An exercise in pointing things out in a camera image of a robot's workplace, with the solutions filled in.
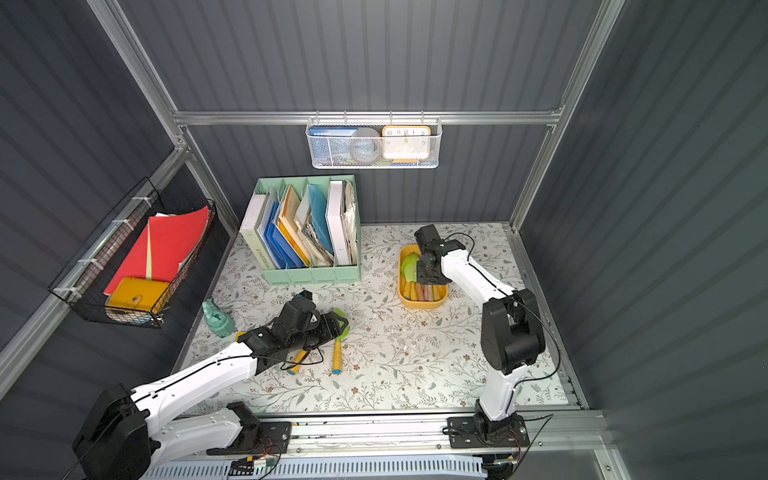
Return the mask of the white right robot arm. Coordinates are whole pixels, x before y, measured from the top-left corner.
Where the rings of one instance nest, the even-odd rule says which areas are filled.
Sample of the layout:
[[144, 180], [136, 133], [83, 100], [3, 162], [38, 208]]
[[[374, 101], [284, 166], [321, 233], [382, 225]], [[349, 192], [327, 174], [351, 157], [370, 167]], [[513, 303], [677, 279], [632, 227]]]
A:
[[491, 424], [516, 410], [516, 395], [528, 369], [546, 349], [538, 299], [494, 277], [455, 238], [442, 238], [427, 225], [414, 234], [419, 248], [417, 280], [427, 285], [453, 284], [480, 308], [480, 346], [489, 365], [476, 416]]

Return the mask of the green shovel yellow handle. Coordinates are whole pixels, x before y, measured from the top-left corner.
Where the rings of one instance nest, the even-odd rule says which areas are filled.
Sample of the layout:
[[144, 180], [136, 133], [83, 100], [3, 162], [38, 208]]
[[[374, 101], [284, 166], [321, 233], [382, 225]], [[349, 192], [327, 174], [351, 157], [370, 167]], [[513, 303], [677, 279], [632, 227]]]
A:
[[420, 255], [418, 253], [410, 253], [402, 259], [400, 272], [406, 282], [417, 282], [419, 259]]

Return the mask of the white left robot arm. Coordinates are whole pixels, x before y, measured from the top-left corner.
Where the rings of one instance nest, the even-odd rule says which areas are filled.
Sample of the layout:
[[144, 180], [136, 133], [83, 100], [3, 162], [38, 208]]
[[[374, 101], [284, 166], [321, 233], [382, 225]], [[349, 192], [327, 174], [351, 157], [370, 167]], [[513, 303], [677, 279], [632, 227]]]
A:
[[349, 321], [339, 310], [321, 313], [303, 291], [267, 324], [237, 334], [225, 349], [154, 382], [104, 390], [87, 415], [72, 449], [88, 479], [139, 479], [147, 471], [204, 452], [234, 457], [234, 467], [266, 455], [281, 457], [292, 426], [263, 421], [242, 401], [213, 413], [186, 411], [230, 386], [274, 366], [293, 368], [292, 351], [319, 351], [338, 340]]

